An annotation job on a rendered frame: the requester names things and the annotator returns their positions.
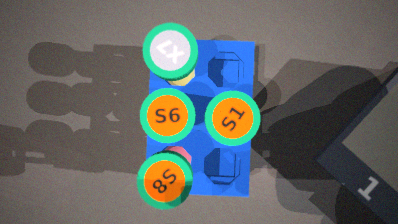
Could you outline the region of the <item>green tube cap with orange s6 dot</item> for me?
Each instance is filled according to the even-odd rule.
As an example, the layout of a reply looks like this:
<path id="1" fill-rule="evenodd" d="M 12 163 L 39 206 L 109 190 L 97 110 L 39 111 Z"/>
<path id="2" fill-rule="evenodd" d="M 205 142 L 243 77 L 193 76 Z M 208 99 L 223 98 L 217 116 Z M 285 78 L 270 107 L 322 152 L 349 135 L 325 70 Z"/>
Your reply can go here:
<path id="1" fill-rule="evenodd" d="M 140 109 L 143 130 L 150 138 L 161 143 L 174 143 L 185 138 L 195 120 L 196 111 L 191 99 L 174 88 L 152 92 Z"/>

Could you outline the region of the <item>blue tube rack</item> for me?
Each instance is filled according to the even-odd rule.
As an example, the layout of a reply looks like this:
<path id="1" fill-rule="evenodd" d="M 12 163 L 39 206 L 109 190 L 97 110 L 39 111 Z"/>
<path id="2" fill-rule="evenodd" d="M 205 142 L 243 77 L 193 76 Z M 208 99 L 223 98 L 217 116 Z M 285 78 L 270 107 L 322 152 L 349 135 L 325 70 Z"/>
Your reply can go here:
<path id="1" fill-rule="evenodd" d="M 161 143 L 147 135 L 146 160 L 168 146 L 182 146 L 192 157 L 190 194 L 241 196 L 249 192 L 251 140 L 238 146 L 217 142 L 206 129 L 204 115 L 209 102 L 222 92 L 240 91 L 252 98 L 255 42 L 196 42 L 198 62 L 195 77 L 185 86 L 172 86 L 150 70 L 149 95 L 162 88 L 182 91 L 195 107 L 196 120 L 191 132 L 178 142 Z"/>

